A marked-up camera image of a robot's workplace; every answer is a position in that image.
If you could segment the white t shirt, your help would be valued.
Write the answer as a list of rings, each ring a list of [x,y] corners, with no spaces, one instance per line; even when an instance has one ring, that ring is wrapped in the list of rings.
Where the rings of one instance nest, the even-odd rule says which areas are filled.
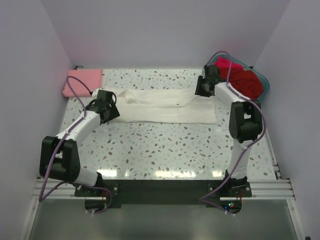
[[[153,122],[169,124],[215,125],[214,100],[194,94],[192,89],[133,90],[112,89],[123,123]]]

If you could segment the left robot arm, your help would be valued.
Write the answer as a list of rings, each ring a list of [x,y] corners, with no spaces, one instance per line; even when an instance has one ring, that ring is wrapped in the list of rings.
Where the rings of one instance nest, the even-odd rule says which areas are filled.
[[[45,137],[41,145],[40,176],[85,185],[88,193],[99,196],[104,190],[104,184],[99,181],[101,174],[81,166],[78,147],[97,127],[120,116],[116,103],[114,92],[99,90],[72,125],[56,136]]]

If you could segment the teal plastic basket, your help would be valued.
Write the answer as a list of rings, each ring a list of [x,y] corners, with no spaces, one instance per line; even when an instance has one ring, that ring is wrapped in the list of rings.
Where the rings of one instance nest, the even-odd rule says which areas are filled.
[[[240,61],[232,56],[228,57],[228,55],[226,55],[226,54],[218,54],[218,55],[214,56],[210,61],[207,62],[207,65],[214,66],[214,63],[217,61],[218,57],[223,57],[223,58],[230,60],[230,65],[232,64],[232,62],[234,62],[236,64],[242,65],[244,70],[252,71],[258,77],[258,79],[262,83],[262,87],[263,87],[263,93],[257,99],[262,100],[264,98],[264,96],[267,94],[267,92],[270,89],[270,84],[269,84],[269,81],[267,80],[266,77],[264,77],[259,72],[255,71],[249,65],[243,63],[242,61]],[[229,69],[226,69],[226,68],[218,68],[218,69],[219,69],[221,79],[225,80],[225,79],[229,78],[230,72],[231,72],[231,66],[229,67]]]

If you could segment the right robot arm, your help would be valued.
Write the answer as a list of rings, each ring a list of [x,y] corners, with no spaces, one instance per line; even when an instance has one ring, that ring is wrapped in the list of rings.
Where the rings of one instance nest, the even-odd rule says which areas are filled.
[[[251,148],[263,132],[263,117],[258,100],[250,100],[221,78],[216,65],[206,65],[197,80],[195,94],[215,96],[229,107],[228,129],[233,138],[231,161],[222,182],[223,192],[235,196],[247,184]]]

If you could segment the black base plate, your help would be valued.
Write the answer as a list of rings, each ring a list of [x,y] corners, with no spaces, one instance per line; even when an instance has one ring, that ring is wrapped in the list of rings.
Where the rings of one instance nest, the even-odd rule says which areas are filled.
[[[81,187],[74,195],[85,198],[86,210],[124,205],[200,205],[238,213],[242,198],[252,197],[250,183],[225,188],[223,180],[103,180],[98,187]]]

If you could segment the folded pink t shirt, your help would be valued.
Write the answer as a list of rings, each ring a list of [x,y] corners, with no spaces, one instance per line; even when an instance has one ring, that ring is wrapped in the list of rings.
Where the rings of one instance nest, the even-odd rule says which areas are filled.
[[[90,92],[102,86],[102,69],[73,69],[67,77],[74,92],[79,97],[90,97]]]

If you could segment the aluminium frame rail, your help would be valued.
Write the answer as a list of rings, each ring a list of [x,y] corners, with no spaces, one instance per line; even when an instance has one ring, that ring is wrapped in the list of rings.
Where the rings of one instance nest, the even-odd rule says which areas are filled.
[[[248,152],[245,186],[224,183],[230,163],[230,143],[176,142],[175,144],[82,145],[80,163],[102,175],[112,193],[113,207],[138,205],[221,204],[226,212],[245,201],[284,200],[298,239],[308,236],[296,208],[291,181],[283,179],[272,148],[258,143]]]

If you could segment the dark red t shirt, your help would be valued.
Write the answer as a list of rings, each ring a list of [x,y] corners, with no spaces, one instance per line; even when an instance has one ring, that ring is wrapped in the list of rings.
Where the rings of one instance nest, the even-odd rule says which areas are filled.
[[[231,67],[228,83],[244,96],[256,100],[263,93],[263,85],[251,70]]]

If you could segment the bright pink t shirt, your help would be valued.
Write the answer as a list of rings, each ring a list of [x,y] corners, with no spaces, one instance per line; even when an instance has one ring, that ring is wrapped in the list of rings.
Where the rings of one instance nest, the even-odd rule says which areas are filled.
[[[230,64],[230,60],[227,58],[224,58],[222,56],[219,56],[216,60],[216,62],[213,64],[214,66],[217,66],[219,69],[229,69],[231,67],[232,69],[237,69],[237,70],[243,70],[243,66],[237,63],[232,62]]]

